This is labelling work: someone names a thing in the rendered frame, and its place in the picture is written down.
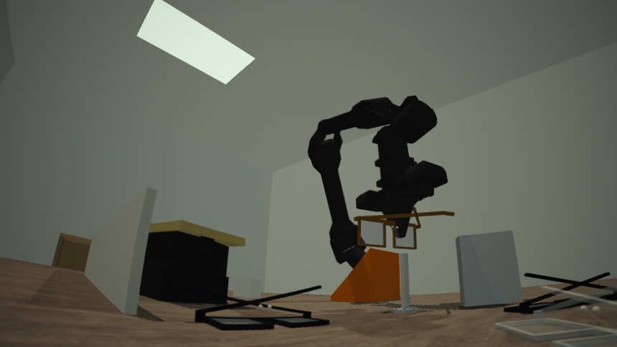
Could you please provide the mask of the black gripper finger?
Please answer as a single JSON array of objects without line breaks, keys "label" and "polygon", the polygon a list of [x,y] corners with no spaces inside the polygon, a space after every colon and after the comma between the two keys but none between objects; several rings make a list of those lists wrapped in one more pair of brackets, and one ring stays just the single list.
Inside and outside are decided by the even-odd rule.
[{"label": "black gripper finger", "polygon": [[[389,194],[393,214],[412,214],[413,206],[423,198],[423,194],[406,190],[397,190]],[[408,218],[395,218],[399,237],[405,237],[410,222]]]},{"label": "black gripper finger", "polygon": [[[381,209],[384,215],[394,215],[392,212],[392,205],[389,199],[381,198],[374,201],[374,205]],[[395,218],[387,218],[387,220],[394,221]]]}]

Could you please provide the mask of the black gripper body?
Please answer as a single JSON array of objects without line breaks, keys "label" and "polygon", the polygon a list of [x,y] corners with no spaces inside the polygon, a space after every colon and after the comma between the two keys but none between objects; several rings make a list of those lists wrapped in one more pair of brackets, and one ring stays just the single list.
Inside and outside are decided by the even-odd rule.
[{"label": "black gripper body", "polygon": [[379,154],[375,166],[380,167],[379,191],[367,191],[356,198],[356,208],[367,211],[381,211],[374,201],[385,198],[397,190],[420,193],[421,184],[429,181],[436,188],[448,183],[446,170],[443,167],[427,161],[421,161],[414,166],[414,158],[409,157],[404,148],[388,148]]}]

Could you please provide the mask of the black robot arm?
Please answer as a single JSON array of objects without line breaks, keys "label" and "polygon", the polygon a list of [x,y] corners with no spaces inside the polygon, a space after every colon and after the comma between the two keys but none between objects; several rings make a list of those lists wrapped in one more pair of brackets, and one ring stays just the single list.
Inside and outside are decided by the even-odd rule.
[{"label": "black robot arm", "polygon": [[[383,127],[372,140],[377,144],[379,154],[394,147],[408,151],[407,143],[417,142],[433,129],[437,117],[433,109],[418,100],[416,95],[408,96],[400,107],[387,97],[361,100],[349,112],[320,121],[308,145],[308,157],[321,174],[333,221],[329,230],[331,248],[339,264],[348,262],[353,269],[366,254],[367,247],[358,245],[357,225],[349,220],[345,204],[338,171],[343,143],[339,134],[341,130],[353,127],[371,129],[381,125]],[[331,134],[334,138],[324,140]]]}]

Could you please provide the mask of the brown rectangular glasses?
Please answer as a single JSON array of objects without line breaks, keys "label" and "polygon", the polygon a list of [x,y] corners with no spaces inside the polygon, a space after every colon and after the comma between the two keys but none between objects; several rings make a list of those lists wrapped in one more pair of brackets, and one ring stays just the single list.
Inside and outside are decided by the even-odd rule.
[{"label": "brown rectangular glasses", "polygon": [[[392,245],[393,249],[417,249],[416,229],[421,228],[419,217],[448,215],[454,216],[455,212],[435,211],[435,212],[416,212],[413,207],[414,214],[394,214],[394,215],[369,215],[366,217],[354,217],[357,222],[358,245],[365,247],[386,247],[386,225],[392,227]],[[418,225],[408,225],[405,237],[399,237],[397,232],[398,227],[395,221],[387,220],[387,218],[408,218],[415,217]],[[383,220],[386,219],[386,220]]]}]

